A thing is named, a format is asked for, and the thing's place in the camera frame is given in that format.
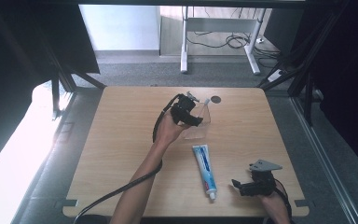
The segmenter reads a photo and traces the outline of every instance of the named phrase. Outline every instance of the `power strip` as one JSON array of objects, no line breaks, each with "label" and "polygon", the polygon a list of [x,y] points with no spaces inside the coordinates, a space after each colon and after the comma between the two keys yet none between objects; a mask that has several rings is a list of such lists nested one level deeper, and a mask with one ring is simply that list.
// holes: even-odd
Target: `power strip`
[{"label": "power strip", "polygon": [[284,72],[281,69],[276,70],[269,78],[269,82],[275,81],[278,77],[280,77]]}]

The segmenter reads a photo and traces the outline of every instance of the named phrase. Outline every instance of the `tube label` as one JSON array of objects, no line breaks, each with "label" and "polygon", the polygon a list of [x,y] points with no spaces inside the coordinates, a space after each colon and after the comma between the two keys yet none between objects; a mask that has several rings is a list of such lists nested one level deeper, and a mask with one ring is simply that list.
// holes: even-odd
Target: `tube label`
[{"label": "tube label", "polygon": [[214,183],[211,162],[209,160],[208,146],[193,146],[193,152],[199,164],[202,181],[204,183],[206,193],[210,194],[211,198],[212,196],[214,198],[214,194],[217,192],[217,189],[216,184]]}]

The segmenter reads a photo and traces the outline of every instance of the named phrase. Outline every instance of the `clear plastic piece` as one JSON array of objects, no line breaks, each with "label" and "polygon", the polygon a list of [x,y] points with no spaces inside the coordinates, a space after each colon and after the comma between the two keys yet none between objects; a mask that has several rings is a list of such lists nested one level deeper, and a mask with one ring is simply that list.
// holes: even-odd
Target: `clear plastic piece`
[{"label": "clear plastic piece", "polygon": [[184,130],[181,136],[185,139],[205,138],[211,124],[208,104],[198,103],[196,107],[191,110],[190,114],[194,117],[203,118],[202,123],[198,127],[193,126]]}]

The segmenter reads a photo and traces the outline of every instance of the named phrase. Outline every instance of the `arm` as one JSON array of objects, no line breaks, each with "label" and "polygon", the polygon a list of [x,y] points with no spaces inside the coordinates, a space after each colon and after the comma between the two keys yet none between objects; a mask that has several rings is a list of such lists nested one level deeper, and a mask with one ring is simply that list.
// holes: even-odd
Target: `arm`
[{"label": "arm", "polygon": [[[276,181],[277,189],[284,192],[283,186],[280,182]],[[290,224],[290,218],[287,213],[286,206],[283,199],[277,192],[273,191],[269,196],[257,195],[266,209],[268,215],[276,224]]]},{"label": "arm", "polygon": [[[173,123],[170,111],[165,113],[158,126],[156,141],[150,148],[144,161],[136,170],[131,181],[156,169],[168,146],[175,141],[179,134],[186,128],[187,126],[178,126]],[[155,177],[152,176],[139,185],[123,192],[117,203],[110,224],[140,223],[150,191],[153,187],[154,178]]]}]

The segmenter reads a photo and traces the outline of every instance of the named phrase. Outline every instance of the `hand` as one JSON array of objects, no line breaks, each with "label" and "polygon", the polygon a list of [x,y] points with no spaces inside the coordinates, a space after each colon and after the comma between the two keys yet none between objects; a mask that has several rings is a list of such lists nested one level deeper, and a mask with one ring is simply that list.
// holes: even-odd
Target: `hand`
[{"label": "hand", "polygon": [[165,112],[161,123],[158,126],[156,144],[163,144],[168,146],[170,143],[174,142],[180,135],[180,133],[189,128],[189,125],[177,125],[173,122],[171,115],[171,110]]},{"label": "hand", "polygon": [[[279,181],[275,181],[277,189],[282,193],[286,193],[282,184]],[[284,205],[283,199],[278,195],[277,192],[273,191],[269,196],[257,195],[260,199],[264,208],[266,209],[269,217],[276,224],[290,224],[289,214],[287,213],[286,206]]]}]

